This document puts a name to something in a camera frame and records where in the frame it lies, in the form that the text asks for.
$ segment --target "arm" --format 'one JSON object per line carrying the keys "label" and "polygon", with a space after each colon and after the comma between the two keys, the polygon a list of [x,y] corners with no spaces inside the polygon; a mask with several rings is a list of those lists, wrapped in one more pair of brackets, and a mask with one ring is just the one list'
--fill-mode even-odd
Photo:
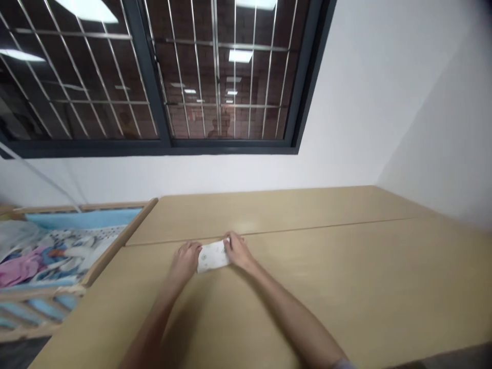
{"label": "arm", "polygon": [[174,302],[196,272],[200,251],[198,242],[187,242],[176,250],[162,290],[118,369],[162,367],[160,342]]}
{"label": "arm", "polygon": [[332,368],[345,353],[321,322],[253,258],[244,238],[227,232],[224,240],[229,260],[243,269],[265,295],[285,335],[312,368]]}

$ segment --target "window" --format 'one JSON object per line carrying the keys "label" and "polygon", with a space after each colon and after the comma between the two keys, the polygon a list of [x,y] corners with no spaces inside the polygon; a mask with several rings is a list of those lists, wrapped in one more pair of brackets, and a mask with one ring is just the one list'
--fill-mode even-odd
{"label": "window", "polygon": [[0,141],[26,158],[296,154],[334,7],[1,2]]}

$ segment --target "white diaper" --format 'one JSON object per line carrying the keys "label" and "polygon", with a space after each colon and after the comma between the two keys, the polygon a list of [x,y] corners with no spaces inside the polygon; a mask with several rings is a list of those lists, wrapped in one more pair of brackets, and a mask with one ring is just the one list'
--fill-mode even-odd
{"label": "white diaper", "polygon": [[224,241],[209,243],[201,248],[198,256],[197,272],[203,273],[211,269],[224,267],[230,263],[224,248]]}

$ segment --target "human hand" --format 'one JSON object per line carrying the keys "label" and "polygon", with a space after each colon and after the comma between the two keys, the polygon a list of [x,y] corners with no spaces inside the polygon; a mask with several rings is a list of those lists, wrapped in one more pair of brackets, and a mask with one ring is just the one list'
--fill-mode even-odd
{"label": "human hand", "polygon": [[250,272],[257,262],[248,250],[248,243],[244,237],[234,231],[226,232],[224,237],[225,253],[229,260],[244,271]]}
{"label": "human hand", "polygon": [[174,252],[168,279],[174,286],[183,288],[198,267],[201,243],[188,241]]}

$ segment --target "white wall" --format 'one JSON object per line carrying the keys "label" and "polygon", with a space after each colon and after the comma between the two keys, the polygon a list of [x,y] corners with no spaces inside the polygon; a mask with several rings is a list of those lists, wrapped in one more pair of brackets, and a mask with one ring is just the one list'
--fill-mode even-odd
{"label": "white wall", "polygon": [[492,230],[492,29],[483,17],[462,41],[378,184]]}
{"label": "white wall", "polygon": [[[297,156],[32,160],[80,202],[372,185],[474,23],[468,0],[339,0]],[[0,200],[66,204],[0,159]]]}

